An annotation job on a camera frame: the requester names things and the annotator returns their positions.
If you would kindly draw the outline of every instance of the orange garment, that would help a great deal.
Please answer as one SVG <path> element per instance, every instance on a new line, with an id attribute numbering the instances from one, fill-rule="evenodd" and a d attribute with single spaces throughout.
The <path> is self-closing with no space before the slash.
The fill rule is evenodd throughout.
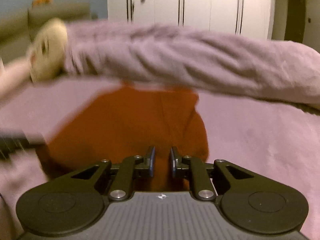
<path id="1" fill-rule="evenodd" d="M 208 143 L 201 117 L 195 110 L 198 95 L 190 90 L 138 91 L 123 87 L 99 96 L 49 143 L 56 163 L 76 170 L 102 159 L 121 163 L 128 156 L 145 155 L 156 147 L 154 178 L 139 181 L 148 191 L 184 190 L 171 178 L 169 153 L 206 161 Z"/>

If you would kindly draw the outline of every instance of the white wardrobe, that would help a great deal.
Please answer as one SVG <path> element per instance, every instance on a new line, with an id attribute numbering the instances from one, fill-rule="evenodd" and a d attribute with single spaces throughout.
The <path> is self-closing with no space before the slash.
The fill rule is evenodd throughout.
<path id="1" fill-rule="evenodd" d="M 275 0 L 108 0 L 108 19 L 271 38 Z"/>

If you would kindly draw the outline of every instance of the triangular cutout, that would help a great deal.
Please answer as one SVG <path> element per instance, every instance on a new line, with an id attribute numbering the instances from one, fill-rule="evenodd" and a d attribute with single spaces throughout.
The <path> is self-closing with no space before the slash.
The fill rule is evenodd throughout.
<path id="1" fill-rule="evenodd" d="M 235 179 L 250 179 L 253 178 L 252 175 L 249 175 L 243 171 L 238 170 L 237 168 L 233 167 L 233 166 L 226 166 L 227 170 L 231 173 L 231 175 L 235 178 Z"/>
<path id="2" fill-rule="evenodd" d="M 93 174 L 98 170 L 99 166 L 93 166 L 85 171 L 82 171 L 76 175 L 73 175 L 72 179 L 90 179 Z"/>

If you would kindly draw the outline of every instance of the metal screw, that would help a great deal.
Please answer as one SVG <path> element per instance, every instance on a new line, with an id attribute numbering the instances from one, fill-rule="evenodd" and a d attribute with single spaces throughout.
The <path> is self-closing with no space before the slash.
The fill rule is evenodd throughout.
<path id="1" fill-rule="evenodd" d="M 111 191 L 110 196 L 118 199 L 123 198 L 125 196 L 125 192 L 123 190 L 117 189 L 117 190 Z"/>
<path id="2" fill-rule="evenodd" d="M 199 191 L 198 195 L 202 198 L 211 198 L 214 196 L 214 193 L 211 190 L 203 189 Z"/>

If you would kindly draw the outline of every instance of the silver bolt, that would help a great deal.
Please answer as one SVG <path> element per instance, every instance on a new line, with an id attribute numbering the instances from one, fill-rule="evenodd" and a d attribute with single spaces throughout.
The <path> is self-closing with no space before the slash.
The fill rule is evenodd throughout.
<path id="1" fill-rule="evenodd" d="M 199 191 L 198 195 L 201 198 L 211 198 L 214 196 L 214 193 L 211 190 L 203 189 Z"/>
<path id="2" fill-rule="evenodd" d="M 123 198 L 125 196 L 125 192 L 123 190 L 117 189 L 117 190 L 111 191 L 110 196 L 118 199 Z"/>

